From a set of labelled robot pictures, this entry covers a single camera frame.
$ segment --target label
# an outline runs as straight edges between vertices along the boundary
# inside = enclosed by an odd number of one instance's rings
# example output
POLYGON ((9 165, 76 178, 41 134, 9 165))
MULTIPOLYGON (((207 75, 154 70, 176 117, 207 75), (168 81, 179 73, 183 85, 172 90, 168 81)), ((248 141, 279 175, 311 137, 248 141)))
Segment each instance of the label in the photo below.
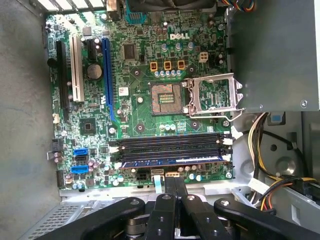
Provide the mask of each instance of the label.
POLYGON ((248 187, 255 190, 260 194, 265 194, 265 192, 269 189, 269 186, 254 177, 251 178, 250 182, 248 183, 248 187))

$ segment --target metal panel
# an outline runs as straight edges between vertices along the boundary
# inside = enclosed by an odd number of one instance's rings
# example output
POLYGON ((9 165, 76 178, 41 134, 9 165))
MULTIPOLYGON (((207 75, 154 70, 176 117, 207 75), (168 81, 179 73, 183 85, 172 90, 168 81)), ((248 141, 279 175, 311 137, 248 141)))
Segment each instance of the metal panel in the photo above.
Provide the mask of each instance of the metal panel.
POLYGON ((243 85, 238 107, 318 110, 314 1, 257 0, 256 6, 251 13, 228 11, 232 70, 243 85))

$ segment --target integrated circuit chip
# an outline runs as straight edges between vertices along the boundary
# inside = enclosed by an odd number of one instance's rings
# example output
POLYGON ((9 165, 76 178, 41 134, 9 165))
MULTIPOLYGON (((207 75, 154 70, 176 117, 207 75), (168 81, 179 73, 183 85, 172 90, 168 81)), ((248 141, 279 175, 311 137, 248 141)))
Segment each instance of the integrated circuit chip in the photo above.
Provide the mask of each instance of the integrated circuit chip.
POLYGON ((133 43, 123 45, 123 55, 125 60, 136 59, 136 45, 133 43))
POLYGON ((169 115, 182 112, 179 84, 154 84, 151 86, 152 114, 169 115))

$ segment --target mesh grille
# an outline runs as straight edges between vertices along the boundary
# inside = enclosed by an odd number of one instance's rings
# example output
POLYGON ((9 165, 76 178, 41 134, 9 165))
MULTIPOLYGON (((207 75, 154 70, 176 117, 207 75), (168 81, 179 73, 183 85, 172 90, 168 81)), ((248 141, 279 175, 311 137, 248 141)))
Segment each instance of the mesh grille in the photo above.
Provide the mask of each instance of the mesh grille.
POLYGON ((36 239, 57 228, 62 227, 78 209, 78 205, 60 206, 45 222, 43 222, 27 239, 36 239))

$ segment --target pcie slot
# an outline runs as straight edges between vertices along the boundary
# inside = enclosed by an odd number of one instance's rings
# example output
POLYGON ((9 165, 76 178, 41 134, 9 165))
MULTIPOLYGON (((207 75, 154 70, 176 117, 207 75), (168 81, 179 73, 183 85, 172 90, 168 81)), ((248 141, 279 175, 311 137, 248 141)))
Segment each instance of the pcie slot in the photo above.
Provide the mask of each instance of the pcie slot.
POLYGON ((173 143, 186 143, 186 142, 197 142, 208 141, 212 143, 214 141, 220 140, 220 133, 202 133, 202 134, 194 134, 194 135, 177 135, 177 136, 158 136, 158 137, 143 137, 143 138, 127 138, 118 141, 109 142, 110 146, 123 146, 123 147, 142 147, 146 146, 159 146, 161 144, 173 144, 173 143))
POLYGON ((105 105, 109 107, 110 118, 116 121, 113 110, 113 79, 112 79, 112 65, 111 65, 111 49, 108 38, 102 38, 102 56, 103 56, 103 79, 104 79, 104 93, 105 105))
POLYGON ((69 118, 69 99, 68 99, 68 77, 67 77, 67 60, 66 45, 63 41, 56 41, 56 60, 57 60, 57 81, 59 83, 60 108, 63 112, 64 122, 69 118))
POLYGON ((81 40, 78 36, 69 36, 73 101, 84 102, 84 77, 82 71, 81 40))

